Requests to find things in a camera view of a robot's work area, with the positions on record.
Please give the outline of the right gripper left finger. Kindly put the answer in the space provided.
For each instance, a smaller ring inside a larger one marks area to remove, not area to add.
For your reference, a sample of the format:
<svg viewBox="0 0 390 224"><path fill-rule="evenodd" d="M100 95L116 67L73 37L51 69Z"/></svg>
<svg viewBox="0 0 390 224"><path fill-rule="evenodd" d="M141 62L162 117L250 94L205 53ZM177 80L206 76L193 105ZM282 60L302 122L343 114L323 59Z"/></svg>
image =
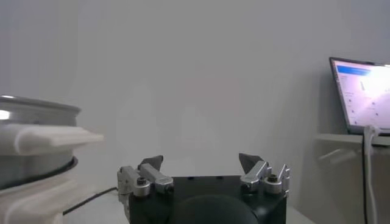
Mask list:
<svg viewBox="0 0 390 224"><path fill-rule="evenodd" d="M160 194L169 194L174 190L172 177L160 172L164 157L162 155L145 158L136 167L122 166L117 172L118 199L127 203L131 195L148 197L152 187Z"/></svg>

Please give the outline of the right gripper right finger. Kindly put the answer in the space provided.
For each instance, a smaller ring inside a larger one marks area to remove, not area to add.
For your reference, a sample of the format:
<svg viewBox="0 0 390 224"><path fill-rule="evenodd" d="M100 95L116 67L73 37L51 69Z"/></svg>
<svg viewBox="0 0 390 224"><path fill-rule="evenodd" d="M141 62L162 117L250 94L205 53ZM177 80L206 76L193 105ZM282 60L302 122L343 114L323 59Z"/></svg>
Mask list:
<svg viewBox="0 0 390 224"><path fill-rule="evenodd" d="M291 169L284 164L279 173L272 173L271 165L260 156L245 153L238 154L244 175L241 175L240 185L248 192L263 189L266 194L288 195Z"/></svg>

